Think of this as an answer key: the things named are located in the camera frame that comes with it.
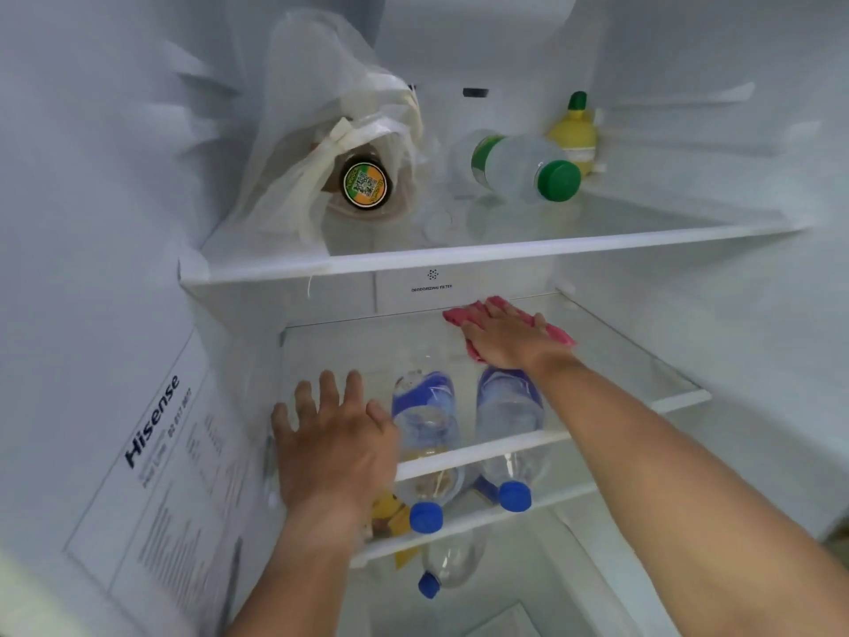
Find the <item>person's right hand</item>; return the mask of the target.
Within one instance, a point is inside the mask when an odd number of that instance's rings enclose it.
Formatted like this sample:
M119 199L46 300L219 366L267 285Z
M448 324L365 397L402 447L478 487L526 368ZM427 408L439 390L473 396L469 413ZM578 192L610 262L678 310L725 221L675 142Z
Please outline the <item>person's right hand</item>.
M490 301L486 306L490 314L480 323L485 330L481 356L486 363L531 374L550 361L573 359L569 347L548 337L547 321L542 313L534 315L535 325L529 327L512 305L502 310Z

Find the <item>person's left hand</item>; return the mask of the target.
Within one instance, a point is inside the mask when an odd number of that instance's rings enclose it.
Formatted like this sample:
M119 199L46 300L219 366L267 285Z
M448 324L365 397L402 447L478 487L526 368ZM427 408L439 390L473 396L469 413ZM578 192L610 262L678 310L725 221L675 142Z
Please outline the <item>person's left hand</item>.
M294 390L297 427L282 458L277 457L279 488L286 512L293 503L320 494L353 499L365 504L390 489L399 457L385 458L372 444L376 426L366 415L363 378L353 370L340 395L340 412L332 421L317 421L317 399L312 385L301 381Z

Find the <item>pink cleaning cloth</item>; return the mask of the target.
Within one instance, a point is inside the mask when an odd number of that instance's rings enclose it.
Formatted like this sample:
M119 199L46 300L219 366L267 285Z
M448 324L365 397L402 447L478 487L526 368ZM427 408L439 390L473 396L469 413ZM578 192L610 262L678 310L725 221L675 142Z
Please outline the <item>pink cleaning cloth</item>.
M500 309L504 309L505 305L510 306L510 303L507 302L504 298L500 296L492 296L485 300L477 300L476 302L470 303L467 306L463 307L453 307L447 310L444 310L441 315L444 320L454 327L461 329L465 322L472 322L475 325L479 325L481 323L482 318L489 316L489 310L487 309L486 304L489 302L494 303L496 307ZM513 307L518 313L520 319L529 327L533 327L535 325L535 316L532 316L530 313ZM551 323L547 324L546 332L548 337L552 340L560 343L561 345L567 347L574 347L577 345L577 342L565 331L560 329L559 327L554 326ZM473 343L467 340L465 342L466 350L469 357L474 360L476 363L486 363L485 359L478 353L477 349L474 347Z

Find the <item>person's right forearm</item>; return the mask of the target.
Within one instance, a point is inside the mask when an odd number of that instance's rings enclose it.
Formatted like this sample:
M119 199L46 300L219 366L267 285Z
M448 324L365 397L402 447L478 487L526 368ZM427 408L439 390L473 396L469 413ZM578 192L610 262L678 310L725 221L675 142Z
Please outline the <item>person's right forearm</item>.
M849 637L849 571L722 460L559 345L521 367L682 637Z

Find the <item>person's left forearm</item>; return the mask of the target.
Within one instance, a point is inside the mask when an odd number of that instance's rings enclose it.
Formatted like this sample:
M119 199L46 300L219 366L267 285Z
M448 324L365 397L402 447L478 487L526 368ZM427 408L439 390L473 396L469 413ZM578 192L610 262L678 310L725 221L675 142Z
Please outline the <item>person's left forearm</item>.
M320 494L290 505L268 564L225 637L335 637L371 503Z

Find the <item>blue-label water bottle blue cap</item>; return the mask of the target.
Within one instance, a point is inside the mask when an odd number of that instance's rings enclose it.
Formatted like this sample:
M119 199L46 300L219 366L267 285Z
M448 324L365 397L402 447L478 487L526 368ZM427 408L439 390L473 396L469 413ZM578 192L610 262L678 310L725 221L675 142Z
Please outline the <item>blue-label water bottle blue cap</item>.
M399 377L390 412L401 434L402 461L459 449L461 437L455 405L454 387L447 374L415 369ZM394 493L409 507L412 531L418 534L440 531L444 508L458 497L464 481L463 466L399 481Z
M525 372L487 366L476 393L474 438L478 443L502 440L544 428L543 399ZM509 450L478 465L487 494L504 510L531 508L532 487L547 469L548 448Z

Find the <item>white fridge filter cover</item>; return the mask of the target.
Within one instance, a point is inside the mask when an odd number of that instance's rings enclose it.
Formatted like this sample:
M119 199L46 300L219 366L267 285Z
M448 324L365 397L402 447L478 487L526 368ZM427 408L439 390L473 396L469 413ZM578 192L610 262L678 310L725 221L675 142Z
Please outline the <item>white fridge filter cover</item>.
M508 259L375 273L378 314L439 310L490 296L507 299L552 291L553 257Z

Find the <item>glass fridge shelf white trim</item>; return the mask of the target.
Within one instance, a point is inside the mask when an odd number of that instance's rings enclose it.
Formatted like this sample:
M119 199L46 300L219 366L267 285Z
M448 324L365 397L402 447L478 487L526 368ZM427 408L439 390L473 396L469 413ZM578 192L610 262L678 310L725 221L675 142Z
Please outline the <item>glass fridge shelf white trim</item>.
M572 255L789 234L811 227L802 203L729 203L642 183L589 180L575 199L521 211L495 198L443 191L420 211L386 222L327 211L317 242L222 223L181 253L184 288L358 272Z
M560 294L519 299L517 307L543 313L577 341L573 350L580 361L658 414L711 400L707 390ZM340 380L356 369L363 376L366 396L384 406L390 404L393 386L405 369L430 357L437 361L436 368L443 369L455 385L461 442L457 449L434 457L403 459L398 469L400 482L476 465L506 453L524 456L546 448L543 472L532 484L534 496L543 491L593 487L569 432L549 407L542 430L511 431L505 438L487 442L474 438L476 385L483 365L468 357L461 333L439 310L296 325L283 333L281 353L279 399L291 401L300 380L316 379L324 369Z
M542 498L536 501L536 503L533 503L526 512L529 513L532 510L541 510L548 506L567 502L569 500L579 498L580 496L598 491L598 487L592 482L568 487L554 493L543 495ZM491 507L485 510L473 511L450 518L448 521L444 522L443 527L436 533L420 534L408 532L398 537L368 542L355 554L354 557L351 558L350 567L355 569L364 568L372 560L394 555L412 548L418 548L442 538L467 533L478 527L489 526L511 520L518 516L520 516L519 512L514 513L504 510L501 507Z

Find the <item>yellow packet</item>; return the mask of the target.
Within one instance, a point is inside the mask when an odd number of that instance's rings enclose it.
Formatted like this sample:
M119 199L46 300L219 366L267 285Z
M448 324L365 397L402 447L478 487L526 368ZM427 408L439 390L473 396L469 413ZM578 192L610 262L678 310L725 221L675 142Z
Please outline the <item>yellow packet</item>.
M396 537L413 536L410 509L393 492L382 493L371 506L369 544L386 542Z

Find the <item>white printed info sticker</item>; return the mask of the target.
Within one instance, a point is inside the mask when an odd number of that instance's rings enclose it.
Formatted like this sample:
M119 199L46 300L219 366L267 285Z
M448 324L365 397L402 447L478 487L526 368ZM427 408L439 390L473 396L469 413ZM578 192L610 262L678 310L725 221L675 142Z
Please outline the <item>white printed info sticker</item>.
M253 451L193 329L64 553L143 637L211 637Z

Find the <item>clear water bottle blue cap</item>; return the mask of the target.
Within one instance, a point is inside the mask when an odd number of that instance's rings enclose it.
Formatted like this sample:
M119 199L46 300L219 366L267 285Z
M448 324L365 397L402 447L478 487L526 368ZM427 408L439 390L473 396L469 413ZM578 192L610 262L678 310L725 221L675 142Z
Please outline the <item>clear water bottle blue cap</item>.
M435 599L442 590L465 585L481 564L489 536L489 528L482 526L423 546L419 592Z

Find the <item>clear bottle with green cap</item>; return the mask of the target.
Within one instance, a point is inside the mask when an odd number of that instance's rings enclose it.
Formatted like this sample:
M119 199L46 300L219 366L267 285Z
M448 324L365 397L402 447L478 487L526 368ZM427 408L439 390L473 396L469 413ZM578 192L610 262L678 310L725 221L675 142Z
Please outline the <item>clear bottle with green cap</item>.
M580 169L551 140L486 129L475 130L451 146L448 170L451 179L464 188L522 205L568 202L582 182Z

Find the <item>dark jar with labelled lid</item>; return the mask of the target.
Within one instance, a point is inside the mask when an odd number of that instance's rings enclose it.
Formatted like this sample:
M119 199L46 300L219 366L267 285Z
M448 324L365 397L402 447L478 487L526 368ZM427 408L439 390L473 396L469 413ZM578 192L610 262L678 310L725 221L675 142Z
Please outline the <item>dark jar with labelled lid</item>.
M377 149L365 144L338 154L322 191L331 195L331 206L346 214L377 213L388 202L393 181Z

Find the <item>yellow lemon-shaped squeeze bottle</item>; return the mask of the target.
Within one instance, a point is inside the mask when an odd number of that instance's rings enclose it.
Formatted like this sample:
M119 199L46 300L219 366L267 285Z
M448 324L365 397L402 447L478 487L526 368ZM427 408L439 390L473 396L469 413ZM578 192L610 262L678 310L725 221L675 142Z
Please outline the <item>yellow lemon-shaped squeeze bottle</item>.
M586 92L571 94L565 117L551 127L546 138L563 150L565 158L581 172L582 180L592 174L598 134L588 111Z

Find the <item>white refrigerator interior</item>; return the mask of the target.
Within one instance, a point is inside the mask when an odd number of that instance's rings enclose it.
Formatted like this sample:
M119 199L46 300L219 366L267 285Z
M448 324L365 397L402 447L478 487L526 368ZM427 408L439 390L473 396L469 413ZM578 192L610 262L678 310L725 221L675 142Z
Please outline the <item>white refrigerator interior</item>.
M815 538L849 522L849 0L0 0L0 634L143 637L63 549L197 329L253 451L223 637L283 520L283 333L393 315L377 271L179 281L236 223L297 8L341 15L416 92L432 152L406 215L438 190L557 204L464 188L448 155L480 129L546 138L577 91L598 134L579 191L810 206L789 234L542 256L546 295L707 390L665 416Z

